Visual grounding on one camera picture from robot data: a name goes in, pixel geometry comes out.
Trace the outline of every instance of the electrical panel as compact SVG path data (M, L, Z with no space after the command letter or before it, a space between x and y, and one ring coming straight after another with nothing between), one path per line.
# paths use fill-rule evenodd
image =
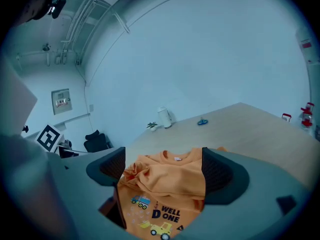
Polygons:
M60 114L72 110L69 89L51 92L53 114Z

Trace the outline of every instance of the yellow excavator print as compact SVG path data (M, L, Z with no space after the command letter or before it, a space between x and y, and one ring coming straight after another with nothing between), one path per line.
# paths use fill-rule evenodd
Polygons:
M139 226L143 229L148 228L149 226L151 226L150 228L150 233L151 235L155 236L155 235L160 235L161 240L169 240L170 239L170 234L171 234L171 227L172 224L164 222L162 224L162 226L158 226L158 225L152 225L150 223L149 220L139 224Z

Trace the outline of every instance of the orange t-shirt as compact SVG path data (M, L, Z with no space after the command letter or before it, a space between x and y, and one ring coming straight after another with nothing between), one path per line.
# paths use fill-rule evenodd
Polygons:
M168 240L184 230L204 208L201 167L201 148L183 155L166 150L139 155L117 185L126 231L142 239Z

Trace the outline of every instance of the wooden table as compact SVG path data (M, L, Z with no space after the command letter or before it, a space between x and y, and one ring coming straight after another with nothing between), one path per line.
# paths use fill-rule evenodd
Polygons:
M200 117L208 124L198 126ZM126 166L138 155L163 150L181 154L191 148L220 146L275 164L309 190L318 179L320 142L280 117L244 103L176 122L169 129L146 130L126 149Z

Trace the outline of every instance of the cartoon truck graphic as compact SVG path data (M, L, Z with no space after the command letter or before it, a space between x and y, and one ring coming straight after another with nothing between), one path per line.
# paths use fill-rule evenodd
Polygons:
M149 226L151 226L150 228L150 233L151 235L155 236L155 235L160 235L161 240L170 240L170 234L171 234L171 227L172 224L164 222L162 224L162 226L158 226L158 225L152 225L150 224L150 221L147 220L141 224L139 224L139 226L143 229L148 228Z
M150 199L145 196L136 195L135 197L131 198L131 203L137 203L139 207L142 207L142 209L145 210L150 204Z

